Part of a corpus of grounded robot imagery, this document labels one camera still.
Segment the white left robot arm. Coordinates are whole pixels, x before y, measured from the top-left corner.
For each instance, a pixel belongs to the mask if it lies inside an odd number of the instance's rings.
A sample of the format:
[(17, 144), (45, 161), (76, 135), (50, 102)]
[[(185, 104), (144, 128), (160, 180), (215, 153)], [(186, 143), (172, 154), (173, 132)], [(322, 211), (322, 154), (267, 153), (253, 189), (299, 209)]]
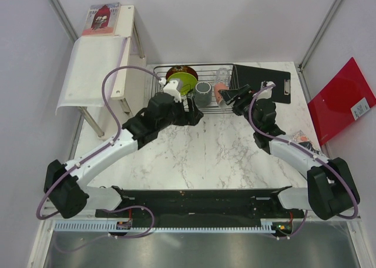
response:
[(122, 157), (155, 140), (168, 126), (195, 126), (202, 117), (203, 113), (194, 100), (188, 98), (176, 102), (168, 93), (158, 92), (147, 107), (124, 124), (118, 124), (115, 135), (81, 159), (66, 163), (52, 161), (46, 171), (44, 198), (52, 202), (63, 218), (76, 216), (94, 200), (93, 194), (84, 191), (94, 177)]

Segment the clear octagonal glass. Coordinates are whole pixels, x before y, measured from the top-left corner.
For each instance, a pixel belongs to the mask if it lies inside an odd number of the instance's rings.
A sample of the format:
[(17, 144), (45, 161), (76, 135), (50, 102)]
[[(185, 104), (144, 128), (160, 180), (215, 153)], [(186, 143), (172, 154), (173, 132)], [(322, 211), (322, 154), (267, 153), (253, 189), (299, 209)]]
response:
[(231, 76), (230, 71), (227, 68), (219, 68), (216, 71), (216, 77), (215, 77), (214, 82), (215, 84), (223, 83), (226, 86), (228, 86), (230, 82), (230, 76)]

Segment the orange pink mug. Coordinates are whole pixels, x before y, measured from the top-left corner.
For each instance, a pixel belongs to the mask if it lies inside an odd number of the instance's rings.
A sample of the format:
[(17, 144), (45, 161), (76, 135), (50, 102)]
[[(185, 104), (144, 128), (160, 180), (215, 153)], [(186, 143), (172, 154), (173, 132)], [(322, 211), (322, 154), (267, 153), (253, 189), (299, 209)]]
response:
[(221, 109), (225, 109), (228, 108), (228, 106), (220, 93), (220, 91), (222, 90), (229, 90), (229, 87), (223, 82), (219, 82), (214, 85), (214, 96), (216, 99), (217, 106)]

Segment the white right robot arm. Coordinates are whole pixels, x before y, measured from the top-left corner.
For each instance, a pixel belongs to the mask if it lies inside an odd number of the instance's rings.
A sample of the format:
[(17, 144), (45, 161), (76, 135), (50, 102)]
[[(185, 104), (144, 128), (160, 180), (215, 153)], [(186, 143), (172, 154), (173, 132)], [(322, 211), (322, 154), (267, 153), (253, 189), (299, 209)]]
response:
[(256, 145), (293, 167), (306, 187), (287, 187), (269, 202), (270, 213), (283, 217), (290, 209), (314, 212), (322, 220), (334, 216), (352, 220), (358, 216), (360, 196), (350, 168), (342, 158), (329, 159), (293, 141), (276, 124), (276, 104), (271, 99), (274, 83), (258, 92), (246, 85), (221, 89), (220, 96), (233, 113), (248, 120)]

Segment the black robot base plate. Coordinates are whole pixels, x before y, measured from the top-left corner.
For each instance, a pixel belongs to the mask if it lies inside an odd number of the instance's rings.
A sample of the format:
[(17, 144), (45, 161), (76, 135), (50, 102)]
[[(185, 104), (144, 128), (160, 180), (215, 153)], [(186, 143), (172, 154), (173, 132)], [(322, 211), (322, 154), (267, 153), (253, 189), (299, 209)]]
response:
[(96, 217), (130, 217), (137, 225), (259, 225), (262, 219), (300, 219), (301, 209), (285, 209), (278, 189), (123, 190), (114, 213)]

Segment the grey mug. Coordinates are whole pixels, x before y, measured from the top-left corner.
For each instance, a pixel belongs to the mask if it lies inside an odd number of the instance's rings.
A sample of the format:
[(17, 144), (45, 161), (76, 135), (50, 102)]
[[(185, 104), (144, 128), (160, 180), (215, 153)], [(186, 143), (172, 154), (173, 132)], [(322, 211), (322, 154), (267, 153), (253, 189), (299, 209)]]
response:
[(212, 101), (212, 86), (208, 82), (198, 82), (194, 87), (194, 101), (198, 107), (208, 106)]

